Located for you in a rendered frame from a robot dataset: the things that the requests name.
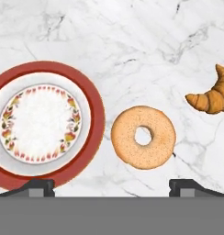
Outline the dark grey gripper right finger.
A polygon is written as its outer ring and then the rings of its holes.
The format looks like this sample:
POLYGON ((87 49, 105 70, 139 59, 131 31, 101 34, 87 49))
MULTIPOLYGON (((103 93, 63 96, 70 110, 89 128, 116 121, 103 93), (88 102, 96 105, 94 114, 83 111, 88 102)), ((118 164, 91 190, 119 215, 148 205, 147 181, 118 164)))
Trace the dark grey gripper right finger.
POLYGON ((171 179, 169 197, 224 197, 224 194, 206 189, 193 179, 171 179))

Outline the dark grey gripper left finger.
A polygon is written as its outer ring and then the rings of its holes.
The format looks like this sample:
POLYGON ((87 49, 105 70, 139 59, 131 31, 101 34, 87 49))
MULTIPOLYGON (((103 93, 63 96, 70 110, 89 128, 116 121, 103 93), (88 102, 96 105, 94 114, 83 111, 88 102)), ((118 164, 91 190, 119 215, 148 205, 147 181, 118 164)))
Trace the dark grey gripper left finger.
POLYGON ((31 179, 21 187, 0 194, 0 197, 55 197, 52 179, 31 179))

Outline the red-rimmed floral plate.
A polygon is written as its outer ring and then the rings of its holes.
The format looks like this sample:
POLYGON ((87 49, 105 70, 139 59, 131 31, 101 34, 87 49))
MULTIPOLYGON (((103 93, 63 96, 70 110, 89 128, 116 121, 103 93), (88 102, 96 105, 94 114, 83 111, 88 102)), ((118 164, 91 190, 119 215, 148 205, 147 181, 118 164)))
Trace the red-rimmed floral plate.
POLYGON ((68 183, 94 158, 104 128, 100 94, 73 67, 28 62, 1 73, 0 187, 68 183))

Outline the tan speckled bagel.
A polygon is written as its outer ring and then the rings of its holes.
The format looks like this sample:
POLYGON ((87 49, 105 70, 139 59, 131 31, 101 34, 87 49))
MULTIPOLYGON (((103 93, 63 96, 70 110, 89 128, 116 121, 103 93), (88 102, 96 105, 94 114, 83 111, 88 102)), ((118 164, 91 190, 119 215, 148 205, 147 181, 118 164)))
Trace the tan speckled bagel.
POLYGON ((134 106, 116 118, 111 141, 122 161, 137 169, 150 170, 163 165, 172 156, 176 133, 173 123, 162 111, 149 106, 134 106), (148 144, 136 142, 137 128, 146 128, 150 132, 148 144))

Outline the golden brown croissant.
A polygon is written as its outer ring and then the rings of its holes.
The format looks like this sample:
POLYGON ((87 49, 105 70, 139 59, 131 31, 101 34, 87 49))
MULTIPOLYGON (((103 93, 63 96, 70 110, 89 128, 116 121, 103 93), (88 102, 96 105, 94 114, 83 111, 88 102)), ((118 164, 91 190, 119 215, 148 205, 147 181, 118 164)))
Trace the golden brown croissant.
POLYGON ((187 103, 198 111, 215 115, 224 112, 224 67, 217 64, 218 79, 214 86, 204 94, 188 94, 187 103))

